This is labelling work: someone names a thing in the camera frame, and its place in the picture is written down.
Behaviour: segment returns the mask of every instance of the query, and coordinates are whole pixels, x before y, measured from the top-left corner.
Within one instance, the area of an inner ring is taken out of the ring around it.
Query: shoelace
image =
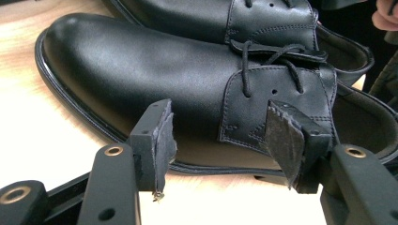
[[[250,81],[249,81],[249,76],[248,76],[248,70],[249,70],[249,48],[253,43],[251,41],[246,41],[243,45],[243,50],[242,50],[242,82],[243,82],[243,94],[245,97],[249,98],[252,95],[252,91],[250,89]],[[290,75],[293,78],[293,81],[296,84],[296,88],[299,93],[303,93],[303,87],[302,87],[302,81],[301,78],[299,77],[299,72],[298,69],[294,64],[292,64],[289,60],[280,58],[283,54],[288,53],[291,50],[300,50],[304,51],[305,47],[299,44],[290,44],[284,46],[280,51],[274,53],[264,64],[265,66],[271,65],[274,63],[276,60],[282,65],[287,66],[289,69]]]
[[[287,5],[289,8],[291,8],[291,7],[293,6],[291,0],[283,0],[283,1],[286,3],[286,5]],[[247,7],[247,8],[251,8],[251,7],[253,6],[252,0],[245,0],[245,3],[246,3],[246,7]]]

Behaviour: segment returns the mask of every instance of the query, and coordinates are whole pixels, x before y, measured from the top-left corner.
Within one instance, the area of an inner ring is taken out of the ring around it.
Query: black plastic part
[[[295,107],[268,103],[264,147],[281,166],[288,186],[298,193],[317,192],[314,165],[327,153],[330,142],[331,134]]]
[[[398,182],[372,152],[337,145],[330,167],[342,195],[324,184],[321,203],[329,225],[398,224]]]
[[[96,154],[77,224],[141,224],[131,148],[109,144]]]
[[[387,170],[395,177],[395,180],[398,181],[398,157],[389,163],[385,164]]]
[[[176,155],[171,100],[152,103],[135,125],[128,140],[136,163],[138,188],[163,192],[170,161]]]
[[[51,210],[43,224],[77,223],[88,176],[89,173],[86,173],[48,192]]]
[[[44,185],[21,181],[0,189],[0,224],[42,224],[49,209]]]
[[[276,175],[255,175],[254,179],[264,182],[269,182],[275,185],[287,186],[287,179],[285,176],[276,176]]]

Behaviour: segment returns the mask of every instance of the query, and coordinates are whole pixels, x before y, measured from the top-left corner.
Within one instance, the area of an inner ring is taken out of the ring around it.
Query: black leather shoe
[[[335,142],[333,119],[344,143],[368,148],[382,162],[394,158],[396,113],[360,91],[337,88],[325,55],[301,48],[226,46],[73,14],[42,33],[36,59],[53,92],[113,141],[126,139],[150,103],[170,98],[178,144],[172,169],[179,172],[282,176],[259,144],[270,99],[297,107]]]
[[[103,0],[128,21],[212,43],[251,40],[323,50],[340,81],[351,85],[374,64],[371,52],[317,23],[306,0]]]

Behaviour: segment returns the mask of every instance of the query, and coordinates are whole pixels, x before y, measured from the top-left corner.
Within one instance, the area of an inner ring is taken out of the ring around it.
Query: light wood surface
[[[90,171],[105,144],[60,104],[35,64],[38,34],[73,12],[111,16],[100,0],[0,7],[0,188],[21,180],[55,188]],[[319,195],[298,195],[249,175],[166,178],[160,202],[140,193],[143,224],[325,224]]]

